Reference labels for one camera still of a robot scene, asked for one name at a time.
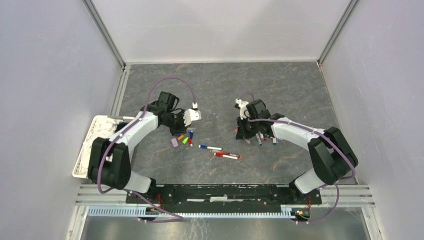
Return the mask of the clear cap blue pen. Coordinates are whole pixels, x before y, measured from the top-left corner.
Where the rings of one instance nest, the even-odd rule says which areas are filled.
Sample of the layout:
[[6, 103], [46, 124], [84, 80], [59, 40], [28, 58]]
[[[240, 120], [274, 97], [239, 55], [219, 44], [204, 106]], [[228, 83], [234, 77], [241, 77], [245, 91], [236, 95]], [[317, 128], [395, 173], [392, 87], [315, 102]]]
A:
[[257, 140], [258, 144], [259, 144], [260, 146], [262, 146], [262, 145], [263, 145], [263, 143], [262, 143], [262, 139], [261, 139], [260, 135], [259, 135], [258, 133], [256, 133], [256, 134], [255, 134], [255, 137], [256, 137], [256, 140]]

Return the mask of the pink highlighter cap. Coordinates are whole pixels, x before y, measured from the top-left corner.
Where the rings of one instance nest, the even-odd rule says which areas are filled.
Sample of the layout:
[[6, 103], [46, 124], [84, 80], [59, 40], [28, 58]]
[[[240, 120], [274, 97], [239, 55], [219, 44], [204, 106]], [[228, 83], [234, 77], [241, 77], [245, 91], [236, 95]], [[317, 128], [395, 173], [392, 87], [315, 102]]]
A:
[[179, 146], [178, 140], [176, 138], [171, 139], [171, 144], [174, 148]]

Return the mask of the red cap marker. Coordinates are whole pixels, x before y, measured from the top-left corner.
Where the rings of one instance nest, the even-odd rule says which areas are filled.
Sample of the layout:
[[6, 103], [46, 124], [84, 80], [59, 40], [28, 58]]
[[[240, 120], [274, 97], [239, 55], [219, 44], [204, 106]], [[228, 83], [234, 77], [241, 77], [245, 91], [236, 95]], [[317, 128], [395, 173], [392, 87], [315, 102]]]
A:
[[221, 152], [215, 152], [214, 155], [216, 157], [229, 158], [229, 159], [233, 159], [233, 160], [238, 160], [239, 159], [239, 157], [237, 157], [237, 156], [223, 154]]

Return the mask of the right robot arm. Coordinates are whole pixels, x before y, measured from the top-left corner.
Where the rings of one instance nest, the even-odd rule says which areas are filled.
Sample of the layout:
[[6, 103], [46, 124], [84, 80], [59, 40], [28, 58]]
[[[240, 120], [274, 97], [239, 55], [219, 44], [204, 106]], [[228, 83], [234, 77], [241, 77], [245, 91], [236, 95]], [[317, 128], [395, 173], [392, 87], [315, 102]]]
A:
[[264, 134], [308, 151], [312, 168], [289, 184], [288, 196], [293, 203], [302, 204], [309, 192], [355, 177], [358, 159], [339, 128], [314, 128], [283, 114], [271, 114], [261, 99], [248, 102], [237, 98], [234, 106], [239, 110], [236, 139]]

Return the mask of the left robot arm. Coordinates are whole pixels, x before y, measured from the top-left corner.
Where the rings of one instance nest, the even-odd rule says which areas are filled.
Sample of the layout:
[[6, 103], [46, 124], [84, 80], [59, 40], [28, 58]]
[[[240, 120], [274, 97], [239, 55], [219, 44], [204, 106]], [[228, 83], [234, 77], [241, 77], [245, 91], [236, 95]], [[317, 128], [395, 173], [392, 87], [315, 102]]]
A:
[[196, 110], [177, 108], [180, 99], [162, 91], [157, 100], [146, 104], [137, 116], [108, 138], [97, 137], [89, 157], [87, 177], [98, 185], [112, 189], [138, 192], [145, 204], [153, 203], [157, 190], [154, 179], [132, 170], [130, 153], [150, 132], [160, 126], [169, 128], [171, 135], [183, 134], [198, 120]]

